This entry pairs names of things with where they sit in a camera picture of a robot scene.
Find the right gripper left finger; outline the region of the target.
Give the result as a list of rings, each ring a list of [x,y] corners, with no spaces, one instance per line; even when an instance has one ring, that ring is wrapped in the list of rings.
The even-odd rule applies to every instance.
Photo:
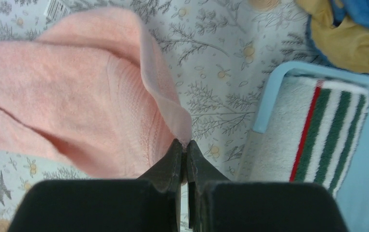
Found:
[[[182,146],[136,179],[45,180],[25,195],[11,232],[177,232]]]

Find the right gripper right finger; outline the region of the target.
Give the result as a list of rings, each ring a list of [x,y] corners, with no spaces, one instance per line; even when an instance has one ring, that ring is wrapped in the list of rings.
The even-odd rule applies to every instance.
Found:
[[[313,183],[235,182],[195,141],[187,146],[189,227],[194,232],[346,232],[327,190]]]

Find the green white striped towel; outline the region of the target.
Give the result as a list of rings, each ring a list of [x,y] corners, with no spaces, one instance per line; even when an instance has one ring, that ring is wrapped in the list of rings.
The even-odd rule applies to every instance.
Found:
[[[368,109],[364,87],[285,77],[265,133],[249,133],[237,181],[316,183],[336,196]]]

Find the pink towel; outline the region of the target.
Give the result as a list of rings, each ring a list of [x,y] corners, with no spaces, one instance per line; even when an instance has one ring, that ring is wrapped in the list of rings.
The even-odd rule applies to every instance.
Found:
[[[33,41],[0,41],[0,149],[69,162],[93,177],[137,177],[190,114],[134,12],[71,14]]]

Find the light blue plastic basket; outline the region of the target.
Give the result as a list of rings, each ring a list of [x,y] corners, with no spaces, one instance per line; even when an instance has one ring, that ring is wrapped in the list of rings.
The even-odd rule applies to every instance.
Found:
[[[369,75],[290,61],[270,74],[250,131],[265,133],[285,77],[308,76],[355,84],[369,91]],[[369,232],[369,109],[347,175],[334,198],[352,232]]]

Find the floral table cloth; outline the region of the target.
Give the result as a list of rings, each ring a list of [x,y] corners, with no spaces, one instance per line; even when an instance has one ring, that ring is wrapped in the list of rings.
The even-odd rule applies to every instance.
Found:
[[[135,11],[169,63],[193,137],[233,179],[264,81],[283,62],[323,64],[307,43],[307,15],[294,0],[66,0],[71,12],[118,6]],[[0,41],[33,40],[53,25],[48,0],[0,0]],[[69,165],[0,151],[0,232],[23,195],[43,179],[88,176]]]

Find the blue yellow cartoon towel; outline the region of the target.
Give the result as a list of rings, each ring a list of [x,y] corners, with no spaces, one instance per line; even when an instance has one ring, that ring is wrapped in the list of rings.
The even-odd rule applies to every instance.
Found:
[[[343,10],[342,0],[298,0],[308,15],[308,38],[320,56],[332,66],[369,74],[369,29],[349,15],[334,17],[334,9]]]

